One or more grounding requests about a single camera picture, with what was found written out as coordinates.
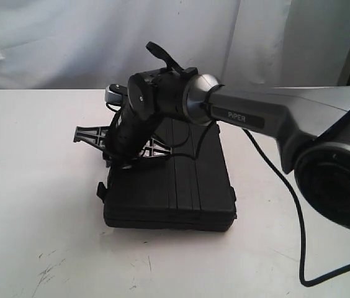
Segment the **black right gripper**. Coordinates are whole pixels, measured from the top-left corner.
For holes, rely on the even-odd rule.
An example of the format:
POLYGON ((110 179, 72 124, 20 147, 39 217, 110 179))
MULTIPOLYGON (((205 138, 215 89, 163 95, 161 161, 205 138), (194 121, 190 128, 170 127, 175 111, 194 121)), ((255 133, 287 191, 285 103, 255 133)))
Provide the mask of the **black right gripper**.
POLYGON ((140 158, 162 158, 173 154, 170 146, 152 137, 162 121, 162 115, 143 120, 131 107, 122 107, 109 126, 77 126, 74 143, 105 149, 102 157, 107 167, 133 165, 140 158))

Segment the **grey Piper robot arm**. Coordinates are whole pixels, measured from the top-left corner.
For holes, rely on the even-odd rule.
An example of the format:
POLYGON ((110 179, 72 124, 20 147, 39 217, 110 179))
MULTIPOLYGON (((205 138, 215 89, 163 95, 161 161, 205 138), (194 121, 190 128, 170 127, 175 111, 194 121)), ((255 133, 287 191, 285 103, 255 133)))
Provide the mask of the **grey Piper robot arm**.
POLYGON ((222 232, 236 219, 218 123, 277 143, 279 175, 293 173, 305 200, 350 229, 350 86, 232 89, 183 68, 159 45, 165 67, 111 84, 108 126, 77 127, 109 169, 97 195, 108 226, 222 232))

